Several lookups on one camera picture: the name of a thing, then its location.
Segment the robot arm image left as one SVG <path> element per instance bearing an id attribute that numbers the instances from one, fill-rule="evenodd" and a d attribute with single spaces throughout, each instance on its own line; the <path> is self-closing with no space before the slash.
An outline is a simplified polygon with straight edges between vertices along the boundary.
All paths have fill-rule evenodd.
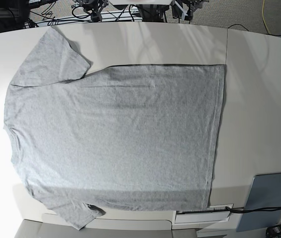
<path id="1" fill-rule="evenodd" d="M 71 6 L 72 8 L 72 15 L 77 19 L 85 19 L 90 18 L 92 22 L 101 22 L 102 10 L 109 4 L 108 0 L 74 0 L 74 5 Z M 75 10 L 77 8 L 82 8 L 83 11 L 86 13 L 85 16 L 78 16 L 75 14 Z"/>

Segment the robot arm image right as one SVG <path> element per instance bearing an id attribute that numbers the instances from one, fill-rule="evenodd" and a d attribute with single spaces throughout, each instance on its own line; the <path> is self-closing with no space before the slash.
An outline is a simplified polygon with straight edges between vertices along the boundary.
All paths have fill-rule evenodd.
<path id="1" fill-rule="evenodd" d="M 173 0 L 171 2 L 172 16 L 174 19 L 188 21 L 193 20 L 193 14 L 196 10 L 201 9 L 205 2 L 209 0 Z"/>

